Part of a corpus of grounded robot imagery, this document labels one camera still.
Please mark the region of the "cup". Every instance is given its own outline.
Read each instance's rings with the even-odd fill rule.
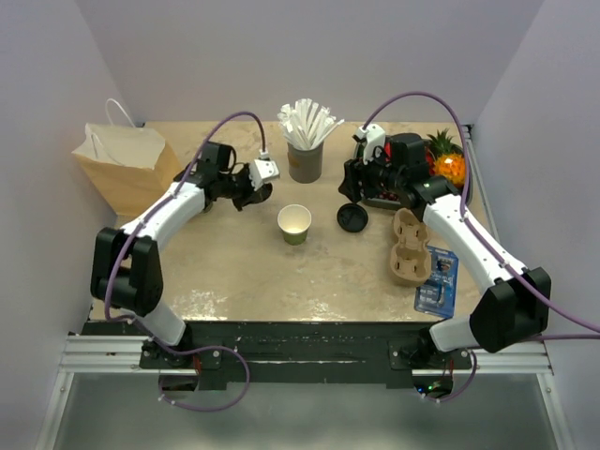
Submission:
[[[299,150],[288,143],[290,177],[298,183],[312,183],[321,177],[323,142],[310,150]]]
[[[291,246],[299,246],[307,240],[311,221],[310,211],[301,204],[288,204],[277,216],[277,225],[283,232],[283,239]]]

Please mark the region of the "blue package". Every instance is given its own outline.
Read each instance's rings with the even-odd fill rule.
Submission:
[[[458,258],[454,252],[429,247],[431,277],[416,288],[414,309],[449,319],[454,316],[457,297]]]

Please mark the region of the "pineapple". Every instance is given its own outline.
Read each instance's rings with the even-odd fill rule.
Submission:
[[[462,188],[466,174],[465,157],[462,149],[448,137],[448,128],[438,131],[436,136],[427,136],[430,139],[429,150],[436,158],[433,171],[437,175],[445,176],[457,188]]]

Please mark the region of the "black lid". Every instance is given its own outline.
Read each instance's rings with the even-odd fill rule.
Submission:
[[[346,203],[337,210],[337,223],[349,233],[361,232],[368,223],[367,211],[356,203]]]

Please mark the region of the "brown paper bag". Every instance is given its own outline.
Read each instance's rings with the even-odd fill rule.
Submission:
[[[85,142],[72,153],[120,216],[141,214],[183,169],[152,128],[86,124]]]

